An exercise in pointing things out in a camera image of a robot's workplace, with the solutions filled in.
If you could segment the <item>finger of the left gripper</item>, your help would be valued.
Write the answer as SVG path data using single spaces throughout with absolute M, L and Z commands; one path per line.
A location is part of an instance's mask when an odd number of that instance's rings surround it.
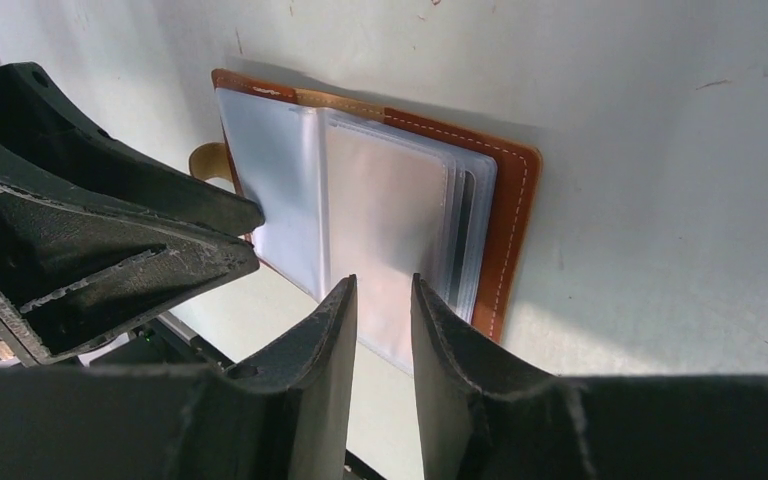
M 25 365 L 101 347 L 259 267 L 251 201 L 113 139 L 38 64 L 0 66 L 0 339 Z

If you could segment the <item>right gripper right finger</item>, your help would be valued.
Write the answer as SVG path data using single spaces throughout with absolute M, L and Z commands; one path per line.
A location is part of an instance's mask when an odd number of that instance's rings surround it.
M 768 479 L 768 375 L 556 376 L 411 288 L 428 479 Z

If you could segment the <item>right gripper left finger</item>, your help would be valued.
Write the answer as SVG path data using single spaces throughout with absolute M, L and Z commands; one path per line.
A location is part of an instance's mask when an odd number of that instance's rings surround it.
M 227 372 L 0 368 L 0 479 L 339 479 L 357 279 Z

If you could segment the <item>brown leather card holder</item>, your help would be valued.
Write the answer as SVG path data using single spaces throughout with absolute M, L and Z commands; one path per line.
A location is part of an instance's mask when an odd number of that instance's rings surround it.
M 502 337 L 543 159 L 522 143 L 388 106 L 211 74 L 224 140 L 190 158 L 263 211 L 258 258 L 315 300 L 358 280 L 358 338 L 412 371 L 420 274 L 461 319 Z

